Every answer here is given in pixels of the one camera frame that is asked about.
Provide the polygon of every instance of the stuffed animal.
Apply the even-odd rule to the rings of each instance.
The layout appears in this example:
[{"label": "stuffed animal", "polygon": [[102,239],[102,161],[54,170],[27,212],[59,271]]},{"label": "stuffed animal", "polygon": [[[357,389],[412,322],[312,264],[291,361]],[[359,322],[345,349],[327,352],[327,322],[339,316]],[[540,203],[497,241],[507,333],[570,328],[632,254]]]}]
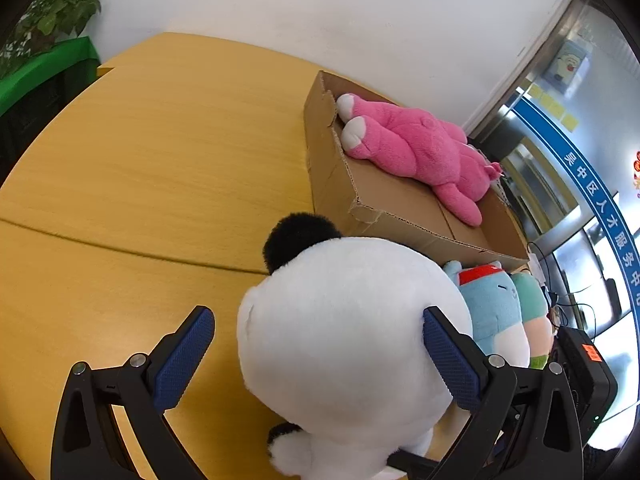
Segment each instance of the stuffed animal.
[{"label": "stuffed animal", "polygon": [[295,214],[265,246],[270,275],[238,313],[246,387],[286,419],[271,463],[305,480],[390,480],[403,448],[424,455],[452,397],[422,340],[436,305],[470,335],[465,300],[427,257],[379,238],[341,237]]},{"label": "stuffed animal", "polygon": [[387,173],[429,184],[463,222],[481,224],[476,202],[502,169],[468,146],[459,126],[424,110],[368,102],[355,94],[341,95],[337,107],[346,123],[340,141],[347,155],[369,159]]},{"label": "stuffed animal", "polygon": [[529,341],[531,354],[529,368],[542,370],[554,344],[551,322],[546,318],[548,304],[545,295],[538,280],[528,272],[516,272],[511,275],[511,279],[518,291],[522,323]]},{"label": "stuffed animal", "polygon": [[484,354],[498,354],[512,366],[529,367],[529,341],[518,292],[500,262],[463,270],[460,262],[452,261],[444,271],[465,298],[474,341]]}]

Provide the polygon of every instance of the green plush toy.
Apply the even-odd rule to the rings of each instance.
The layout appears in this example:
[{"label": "green plush toy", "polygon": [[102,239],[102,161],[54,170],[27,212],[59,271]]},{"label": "green plush toy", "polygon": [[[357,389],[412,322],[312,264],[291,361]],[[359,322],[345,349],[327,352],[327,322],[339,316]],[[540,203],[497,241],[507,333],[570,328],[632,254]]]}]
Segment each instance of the green plush toy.
[{"label": "green plush toy", "polygon": [[549,358],[554,336],[551,322],[546,318],[548,305],[538,281],[528,272],[516,272],[511,279],[518,291],[522,324],[530,348],[529,368],[542,369]]}]

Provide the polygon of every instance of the silver bolt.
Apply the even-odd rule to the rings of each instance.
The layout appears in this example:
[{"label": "silver bolt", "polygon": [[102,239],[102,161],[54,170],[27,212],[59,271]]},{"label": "silver bolt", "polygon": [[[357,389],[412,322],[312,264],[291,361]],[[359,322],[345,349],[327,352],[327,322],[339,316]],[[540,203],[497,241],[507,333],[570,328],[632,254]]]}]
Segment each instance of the silver bolt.
[{"label": "silver bolt", "polygon": [[80,375],[85,370],[86,370],[86,363],[84,361],[80,361],[79,363],[76,363],[71,367],[71,373],[73,375]]},{"label": "silver bolt", "polygon": [[504,366],[504,359],[498,354],[491,354],[489,356],[489,364],[494,368],[502,368]]},{"label": "silver bolt", "polygon": [[134,368],[142,366],[146,362],[146,356],[144,354],[134,354],[129,359],[129,364]]},{"label": "silver bolt", "polygon": [[562,373],[562,365],[553,361],[549,363],[549,371],[555,375],[560,375]]}]

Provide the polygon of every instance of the black panda ear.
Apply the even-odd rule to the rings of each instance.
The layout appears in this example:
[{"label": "black panda ear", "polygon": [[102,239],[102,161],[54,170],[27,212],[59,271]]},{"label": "black panda ear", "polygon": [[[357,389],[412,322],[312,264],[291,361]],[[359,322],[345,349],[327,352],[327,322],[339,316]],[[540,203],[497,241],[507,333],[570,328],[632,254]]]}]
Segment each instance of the black panda ear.
[{"label": "black panda ear", "polygon": [[306,248],[342,234],[328,219],[310,213],[292,213],[273,228],[262,248],[269,274],[290,262]]}]

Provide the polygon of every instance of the wooden tabletop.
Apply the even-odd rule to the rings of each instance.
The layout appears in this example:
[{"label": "wooden tabletop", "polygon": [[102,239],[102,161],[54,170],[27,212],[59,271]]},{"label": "wooden tabletop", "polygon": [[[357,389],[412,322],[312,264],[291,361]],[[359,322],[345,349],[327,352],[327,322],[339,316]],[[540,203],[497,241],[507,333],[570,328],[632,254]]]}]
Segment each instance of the wooden tabletop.
[{"label": "wooden tabletop", "polygon": [[0,219],[178,262],[265,272],[260,248],[312,210],[303,105],[313,63],[160,34],[38,136],[0,188]]},{"label": "wooden tabletop", "polygon": [[[302,110],[318,69],[161,34],[105,63],[0,188],[0,428],[36,480],[49,478],[73,363],[149,352],[196,304],[214,311],[216,336],[167,419],[208,478],[281,478],[265,442],[280,419],[244,388],[236,313],[266,273],[270,229],[312,210]],[[430,456],[458,430],[438,430]]]}]

